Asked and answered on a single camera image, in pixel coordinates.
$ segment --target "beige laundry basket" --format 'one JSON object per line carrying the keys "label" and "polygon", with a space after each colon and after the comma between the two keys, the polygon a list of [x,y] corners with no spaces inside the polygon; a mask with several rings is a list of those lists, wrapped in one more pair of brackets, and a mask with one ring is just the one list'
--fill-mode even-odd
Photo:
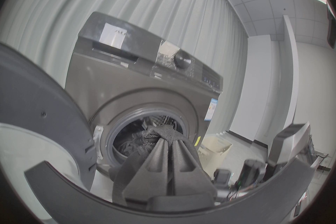
{"label": "beige laundry basket", "polygon": [[220,167],[232,144],[217,136],[208,136],[204,137],[202,146],[205,148],[199,147],[199,160],[203,170],[214,179],[213,173]]}

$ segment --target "yellow warning sticker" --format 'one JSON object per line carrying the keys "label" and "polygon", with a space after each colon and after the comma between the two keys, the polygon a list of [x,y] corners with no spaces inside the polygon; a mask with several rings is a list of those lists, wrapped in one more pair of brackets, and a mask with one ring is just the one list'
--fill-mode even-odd
{"label": "yellow warning sticker", "polygon": [[198,142],[200,141],[200,139],[201,139],[201,137],[199,136],[199,137],[197,138],[197,141],[196,141],[196,143],[195,143],[195,146],[198,145]]}

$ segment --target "cable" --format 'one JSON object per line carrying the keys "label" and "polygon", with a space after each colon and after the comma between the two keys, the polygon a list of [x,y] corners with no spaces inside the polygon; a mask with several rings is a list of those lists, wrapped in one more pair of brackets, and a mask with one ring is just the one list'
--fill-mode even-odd
{"label": "cable", "polygon": [[329,156],[329,154],[325,155],[324,157],[320,156],[320,155],[316,155],[317,157],[322,158],[322,160],[320,161],[320,163],[318,164],[319,166],[321,165],[321,163],[323,162],[323,160]]}

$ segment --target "gray washing machine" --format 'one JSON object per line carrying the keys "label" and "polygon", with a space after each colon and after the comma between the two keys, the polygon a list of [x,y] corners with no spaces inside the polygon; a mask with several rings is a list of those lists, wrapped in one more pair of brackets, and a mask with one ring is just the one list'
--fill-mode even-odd
{"label": "gray washing machine", "polygon": [[94,12],[79,32],[65,90],[90,124],[97,169],[108,175],[141,144],[148,125],[171,124],[198,148],[222,80],[161,37]]}

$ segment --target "black baseboard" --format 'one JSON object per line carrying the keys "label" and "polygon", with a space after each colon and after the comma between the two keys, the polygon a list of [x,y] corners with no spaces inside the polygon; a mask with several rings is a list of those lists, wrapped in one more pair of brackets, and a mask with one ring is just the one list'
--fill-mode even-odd
{"label": "black baseboard", "polygon": [[229,134],[233,135],[234,137],[239,138],[239,139],[241,139],[241,140],[243,140],[243,141],[245,141],[245,142],[247,142],[247,143],[249,143],[249,144],[255,143],[255,144],[257,144],[257,145],[259,145],[259,146],[262,146],[262,147],[264,147],[264,148],[266,148],[266,149],[268,150],[268,146],[267,146],[266,144],[264,144],[264,143],[258,141],[258,140],[254,140],[254,141],[252,141],[252,140],[247,139],[247,138],[245,138],[245,137],[243,137],[243,136],[241,136],[241,135],[239,135],[239,134],[236,134],[236,133],[233,132],[233,131],[227,131],[227,132],[228,132]]}
{"label": "black baseboard", "polygon": [[321,166],[321,165],[319,165],[319,166],[317,167],[317,169],[322,170],[322,171],[326,171],[326,172],[329,172],[329,171],[331,170],[330,168],[328,168],[328,167],[324,167],[324,166]]}
{"label": "black baseboard", "polygon": [[266,148],[267,150],[268,150],[268,146],[266,145],[266,144],[264,144],[264,143],[262,143],[262,142],[260,142],[260,141],[258,141],[258,140],[254,140],[253,141],[255,144],[257,144],[257,145],[259,145],[259,146],[262,146],[262,147],[264,147],[264,148]]}
{"label": "black baseboard", "polygon": [[241,140],[243,140],[243,141],[249,143],[249,144],[252,144],[252,143],[253,143],[252,140],[247,139],[247,138],[245,138],[245,137],[242,137],[241,135],[236,134],[236,133],[234,133],[233,131],[227,131],[227,132],[228,132],[229,134],[231,134],[231,135],[233,135],[233,136],[235,136],[235,137],[237,137],[237,138],[239,138],[239,139],[241,139]]}

